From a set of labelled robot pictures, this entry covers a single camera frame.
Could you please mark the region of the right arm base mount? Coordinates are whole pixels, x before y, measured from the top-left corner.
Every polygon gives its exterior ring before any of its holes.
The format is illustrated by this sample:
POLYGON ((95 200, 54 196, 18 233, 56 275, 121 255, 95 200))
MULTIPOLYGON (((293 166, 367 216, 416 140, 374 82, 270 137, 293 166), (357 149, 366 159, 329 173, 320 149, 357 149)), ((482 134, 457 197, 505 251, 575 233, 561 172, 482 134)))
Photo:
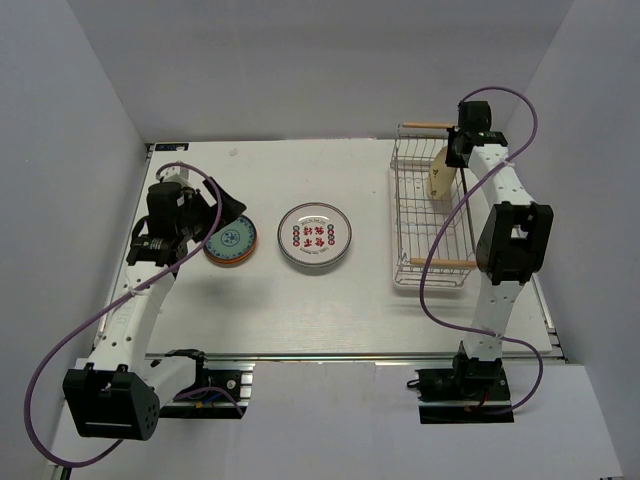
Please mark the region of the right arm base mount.
POLYGON ((460 384, 452 368, 415 371, 406 387, 417 393, 422 425, 510 424, 511 392, 506 373, 495 379, 471 380, 460 384))

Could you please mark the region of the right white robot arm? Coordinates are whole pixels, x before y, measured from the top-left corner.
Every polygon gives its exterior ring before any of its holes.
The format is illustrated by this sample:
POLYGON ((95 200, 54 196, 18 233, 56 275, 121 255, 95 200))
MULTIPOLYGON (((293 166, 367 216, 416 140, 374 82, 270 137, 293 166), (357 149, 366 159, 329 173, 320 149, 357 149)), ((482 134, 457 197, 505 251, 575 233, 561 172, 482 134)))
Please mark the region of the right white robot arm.
POLYGON ((451 384, 472 399, 502 370, 502 343, 515 301, 543 264, 553 210, 527 193, 509 161, 507 141, 493 131, 486 101, 462 101, 449 132, 446 164, 469 169, 489 206, 475 248, 481 287, 471 331, 454 357, 451 384))

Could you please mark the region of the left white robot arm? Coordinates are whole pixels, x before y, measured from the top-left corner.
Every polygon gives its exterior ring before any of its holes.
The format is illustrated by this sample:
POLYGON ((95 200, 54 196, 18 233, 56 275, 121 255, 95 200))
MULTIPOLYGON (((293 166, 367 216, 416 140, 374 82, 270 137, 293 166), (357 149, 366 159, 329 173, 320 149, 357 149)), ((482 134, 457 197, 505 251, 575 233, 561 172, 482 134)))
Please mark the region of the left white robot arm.
POLYGON ((189 242, 201 242, 239 218, 244 203, 212 179, 204 182, 221 200, 211 205, 199 190, 177 175, 153 184, 147 214, 131 234, 123 292, 127 300, 107 316, 106 329, 84 365, 67 371, 63 392, 82 437, 147 440, 162 408, 184 393, 199 399, 211 387, 204 354, 174 349, 161 360, 146 357, 162 303, 188 254, 189 242))

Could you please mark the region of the cream floral plate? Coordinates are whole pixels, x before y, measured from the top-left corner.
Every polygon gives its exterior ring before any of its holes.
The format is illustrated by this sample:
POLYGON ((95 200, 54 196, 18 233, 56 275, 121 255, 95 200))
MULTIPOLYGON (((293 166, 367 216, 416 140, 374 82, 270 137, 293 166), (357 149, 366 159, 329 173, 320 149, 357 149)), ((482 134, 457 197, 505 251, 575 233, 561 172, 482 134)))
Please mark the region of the cream floral plate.
POLYGON ((427 177, 427 193, 432 200, 441 200, 449 195, 457 171, 446 165, 447 147, 444 146, 431 161, 427 177))

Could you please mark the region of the orange plastic plate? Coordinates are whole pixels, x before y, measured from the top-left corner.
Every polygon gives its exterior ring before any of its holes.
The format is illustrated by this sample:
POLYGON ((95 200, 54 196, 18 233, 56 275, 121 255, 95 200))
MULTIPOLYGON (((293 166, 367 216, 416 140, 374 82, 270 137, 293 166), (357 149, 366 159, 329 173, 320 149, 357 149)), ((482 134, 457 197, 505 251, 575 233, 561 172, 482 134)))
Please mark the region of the orange plastic plate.
POLYGON ((209 239, 204 252, 214 263, 232 265, 248 259, 256 247, 256 237, 222 235, 209 239))

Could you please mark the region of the blue floral plate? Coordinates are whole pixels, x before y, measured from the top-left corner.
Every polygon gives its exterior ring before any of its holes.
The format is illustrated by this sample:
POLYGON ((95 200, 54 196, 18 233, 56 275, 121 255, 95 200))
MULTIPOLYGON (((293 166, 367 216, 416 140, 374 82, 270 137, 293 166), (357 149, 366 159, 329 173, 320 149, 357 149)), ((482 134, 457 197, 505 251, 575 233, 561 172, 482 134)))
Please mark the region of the blue floral plate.
POLYGON ((251 219, 242 215, 216 232, 207 241, 204 253, 213 262, 233 264, 251 255, 256 245, 257 229, 251 219))

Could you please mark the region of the white plate red characters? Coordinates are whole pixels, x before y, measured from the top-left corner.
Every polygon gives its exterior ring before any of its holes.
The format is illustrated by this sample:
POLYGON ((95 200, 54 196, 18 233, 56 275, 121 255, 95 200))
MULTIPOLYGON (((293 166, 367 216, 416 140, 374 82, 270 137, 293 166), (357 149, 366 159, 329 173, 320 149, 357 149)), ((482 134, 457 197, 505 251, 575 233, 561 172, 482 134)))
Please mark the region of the white plate red characters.
POLYGON ((348 252, 353 229, 333 205, 308 202, 295 206, 280 220, 277 240, 284 257, 303 268, 325 268, 348 252))

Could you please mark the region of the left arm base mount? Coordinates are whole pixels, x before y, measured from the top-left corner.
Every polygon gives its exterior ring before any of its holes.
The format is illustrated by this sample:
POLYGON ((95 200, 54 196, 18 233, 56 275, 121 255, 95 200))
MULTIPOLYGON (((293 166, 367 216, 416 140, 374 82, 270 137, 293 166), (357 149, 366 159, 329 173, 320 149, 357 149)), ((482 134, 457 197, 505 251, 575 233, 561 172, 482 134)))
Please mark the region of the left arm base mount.
POLYGON ((240 419, 251 397, 253 367, 181 349, 146 357, 143 380, 158 395, 163 419, 240 419))

